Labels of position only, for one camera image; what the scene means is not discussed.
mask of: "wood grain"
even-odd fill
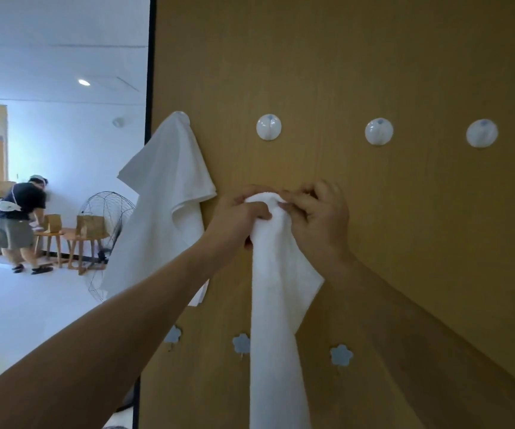
[[[515,0],[158,0],[153,129],[185,111],[218,191],[338,181],[355,253],[515,376]],[[267,113],[283,130],[257,137]],[[392,141],[364,139],[372,119]],[[488,149],[465,139],[494,120]],[[215,202],[203,205],[204,219]],[[248,425],[251,257],[142,377],[140,428]],[[297,333],[315,428],[418,428],[330,283]],[[352,366],[330,347],[346,343]]]

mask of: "wooden side table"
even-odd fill
[[[100,241],[103,240],[104,238],[108,238],[109,237],[108,234],[104,234],[99,238],[87,238],[87,237],[83,237],[81,235],[77,235],[75,233],[75,229],[63,229],[62,232],[63,232],[63,237],[66,239],[67,244],[69,246],[69,264],[68,264],[69,269],[78,270],[78,274],[81,276],[82,274],[84,274],[85,272],[87,272],[90,269],[104,269],[105,268],[104,264],[96,264],[94,262],[94,243],[96,241],[97,249],[100,249]],[[88,266],[85,266],[84,262],[83,262],[84,243],[86,241],[90,242],[91,261]],[[75,251],[77,249],[77,243],[78,243],[78,248],[79,248],[78,263],[77,263],[77,267],[74,267],[73,261],[74,261]]]
[[[44,241],[44,237],[47,237],[47,250],[45,258],[50,262],[51,258],[49,256],[49,253],[51,251],[51,241],[53,240],[53,236],[55,237],[55,240],[57,242],[57,265],[59,265],[59,268],[62,268],[63,266],[63,260],[61,258],[61,235],[63,235],[63,231],[58,231],[55,233],[50,233],[47,231],[34,231],[33,234],[37,236],[37,240],[35,241],[35,253],[37,254],[39,250],[39,244]]]

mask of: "person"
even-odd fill
[[[28,182],[15,184],[0,202],[0,248],[13,266],[14,273],[24,270],[21,259],[32,267],[31,274],[51,272],[52,266],[39,265],[34,247],[30,214],[38,227],[43,226],[48,180],[35,174]]]
[[[250,186],[222,197],[196,244],[3,373],[0,429],[101,428],[197,290],[233,259],[255,220],[271,217],[265,203],[244,203],[268,191]],[[343,294],[351,321],[425,427],[515,427],[515,379],[351,253],[348,207],[336,184],[279,194],[299,248]]]

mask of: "white towel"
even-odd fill
[[[151,275],[204,233],[200,202],[216,195],[186,113],[176,111],[118,178],[139,195],[97,293],[111,298]],[[208,283],[190,305],[202,302]]]
[[[273,218],[257,220],[253,242],[250,429],[309,429],[309,407],[295,333],[323,284],[297,247],[291,219],[274,193],[249,197],[267,203]]]

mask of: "black t-shirt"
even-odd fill
[[[13,200],[11,190],[13,190],[13,194],[15,194],[15,201]],[[31,182],[15,184],[11,190],[9,190],[9,193],[7,193],[3,200],[17,203],[21,206],[21,210],[12,210],[9,212],[0,210],[0,218],[28,220],[29,214],[31,214],[34,209],[45,208],[45,201],[47,199],[45,192],[41,188],[33,185]]]

